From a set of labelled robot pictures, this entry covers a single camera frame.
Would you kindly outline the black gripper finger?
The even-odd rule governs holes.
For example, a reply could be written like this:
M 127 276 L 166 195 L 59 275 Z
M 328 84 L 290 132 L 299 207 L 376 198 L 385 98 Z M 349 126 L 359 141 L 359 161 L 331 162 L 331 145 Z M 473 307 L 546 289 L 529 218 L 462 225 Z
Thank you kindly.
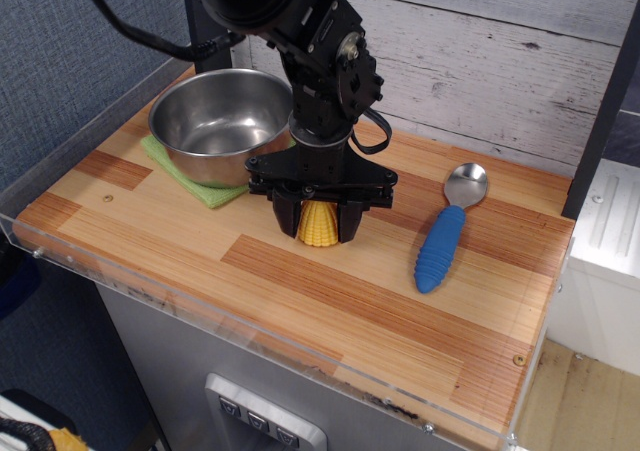
M 280 230 L 291 238 L 296 238 L 301 221 L 303 198 L 298 195 L 274 193 L 272 205 Z
M 363 213 L 363 204 L 359 201 L 348 201 L 337 206 L 338 239 L 347 243 L 354 239 Z

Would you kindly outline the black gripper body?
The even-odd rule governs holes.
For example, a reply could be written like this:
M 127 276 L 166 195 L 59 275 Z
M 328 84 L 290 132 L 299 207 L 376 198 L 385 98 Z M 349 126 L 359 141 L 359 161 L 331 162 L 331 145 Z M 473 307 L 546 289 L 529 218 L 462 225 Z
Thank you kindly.
M 329 148 L 297 143 L 251 157 L 245 167 L 250 192 L 272 201 L 361 202 L 366 209 L 390 208 L 398 182 L 397 173 L 363 158 L 345 142 Z

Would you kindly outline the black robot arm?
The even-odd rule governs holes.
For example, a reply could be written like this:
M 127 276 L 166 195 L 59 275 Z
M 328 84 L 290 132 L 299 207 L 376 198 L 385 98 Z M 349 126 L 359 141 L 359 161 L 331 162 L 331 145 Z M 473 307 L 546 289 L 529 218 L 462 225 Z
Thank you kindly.
M 383 78 L 369 53 L 362 19 L 347 0 L 202 0 L 227 30 L 262 38 L 280 54 L 292 93 L 288 127 L 295 144 L 251 158 L 249 189 L 273 205 L 281 231 L 297 235 L 307 201 L 336 206 L 338 240 L 357 232 L 364 212 L 389 208 L 395 172 L 369 161 L 388 141 L 365 146 L 354 126 L 366 117 L 387 137 L 388 122 L 372 106 Z

